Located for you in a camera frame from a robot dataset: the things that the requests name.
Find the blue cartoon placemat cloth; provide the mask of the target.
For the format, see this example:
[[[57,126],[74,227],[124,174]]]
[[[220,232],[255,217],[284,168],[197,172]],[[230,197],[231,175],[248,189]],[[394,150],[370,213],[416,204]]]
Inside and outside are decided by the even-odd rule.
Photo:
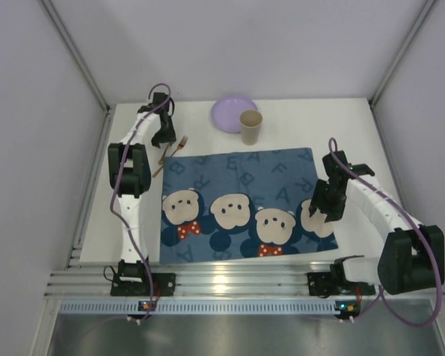
[[[310,148],[168,158],[162,264],[208,263],[337,249],[332,224],[310,214]]]

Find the gold spoon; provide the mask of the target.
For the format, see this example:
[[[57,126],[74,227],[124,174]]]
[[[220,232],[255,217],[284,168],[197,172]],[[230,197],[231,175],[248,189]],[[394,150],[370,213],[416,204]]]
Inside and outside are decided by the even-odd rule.
[[[167,146],[167,148],[163,151],[163,154],[162,154],[162,156],[160,157],[160,159],[159,159],[159,161],[158,161],[159,165],[162,165],[162,164],[163,164],[164,159],[165,159],[165,157],[166,157],[166,153],[167,153],[169,147],[170,147],[170,146]]]

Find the copper fork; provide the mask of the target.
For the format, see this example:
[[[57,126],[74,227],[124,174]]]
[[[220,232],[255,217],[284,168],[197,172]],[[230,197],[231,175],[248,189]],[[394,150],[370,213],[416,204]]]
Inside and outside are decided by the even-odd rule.
[[[181,138],[176,149],[171,153],[170,157],[172,157],[177,151],[182,150],[185,147],[185,144],[187,143],[187,141],[188,141],[187,136],[184,136],[183,138]],[[155,170],[155,172],[152,174],[153,178],[158,176],[159,172],[163,169],[163,165],[164,165],[164,163],[162,165],[159,165],[159,167]]]

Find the purple plastic plate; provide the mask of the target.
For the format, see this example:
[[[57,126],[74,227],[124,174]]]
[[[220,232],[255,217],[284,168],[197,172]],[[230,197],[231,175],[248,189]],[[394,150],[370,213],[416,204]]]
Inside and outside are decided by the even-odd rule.
[[[214,126],[229,134],[240,132],[240,115],[249,110],[257,111],[254,101],[243,95],[229,95],[217,100],[211,108]]]

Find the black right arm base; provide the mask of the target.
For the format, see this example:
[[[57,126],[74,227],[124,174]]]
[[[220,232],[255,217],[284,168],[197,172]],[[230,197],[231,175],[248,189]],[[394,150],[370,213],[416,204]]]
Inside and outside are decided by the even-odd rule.
[[[309,272],[306,276],[310,296],[323,298],[339,295],[356,296],[358,292],[361,296],[372,296],[376,293],[374,286],[367,283],[339,281],[330,272]]]

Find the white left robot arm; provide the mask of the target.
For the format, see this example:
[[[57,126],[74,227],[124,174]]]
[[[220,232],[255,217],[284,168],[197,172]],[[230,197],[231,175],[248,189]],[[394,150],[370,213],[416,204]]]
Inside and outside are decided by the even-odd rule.
[[[135,123],[119,141],[108,146],[108,173],[112,188],[110,210],[122,224],[122,252],[119,273],[126,279],[143,277],[148,249],[140,242],[140,205],[151,187],[152,173],[147,147],[175,140],[168,113],[169,94],[156,92],[136,114]]]

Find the beige paper cup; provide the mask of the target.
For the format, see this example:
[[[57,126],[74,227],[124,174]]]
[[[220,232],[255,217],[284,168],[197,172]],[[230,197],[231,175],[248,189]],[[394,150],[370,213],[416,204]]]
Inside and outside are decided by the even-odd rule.
[[[255,145],[263,123],[262,114],[256,110],[244,111],[240,115],[240,133],[245,145]]]

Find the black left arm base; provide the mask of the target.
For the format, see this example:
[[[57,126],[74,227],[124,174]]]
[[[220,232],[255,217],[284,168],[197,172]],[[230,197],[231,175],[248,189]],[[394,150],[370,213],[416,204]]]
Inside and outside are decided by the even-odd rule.
[[[175,273],[152,272],[149,277],[142,263],[121,261],[117,269],[105,266],[103,277],[111,283],[113,297],[150,297],[151,283],[154,297],[171,297],[176,288]]]

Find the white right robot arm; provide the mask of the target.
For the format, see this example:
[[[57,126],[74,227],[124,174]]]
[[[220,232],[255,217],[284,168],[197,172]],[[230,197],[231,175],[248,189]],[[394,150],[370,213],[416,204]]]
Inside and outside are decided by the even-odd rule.
[[[444,233],[406,213],[380,186],[366,164],[351,165],[344,151],[323,157],[326,180],[318,180],[307,209],[316,226],[342,219],[346,203],[355,204],[383,241],[375,257],[341,257],[330,269],[341,283],[382,286],[389,294],[441,287],[445,281]]]

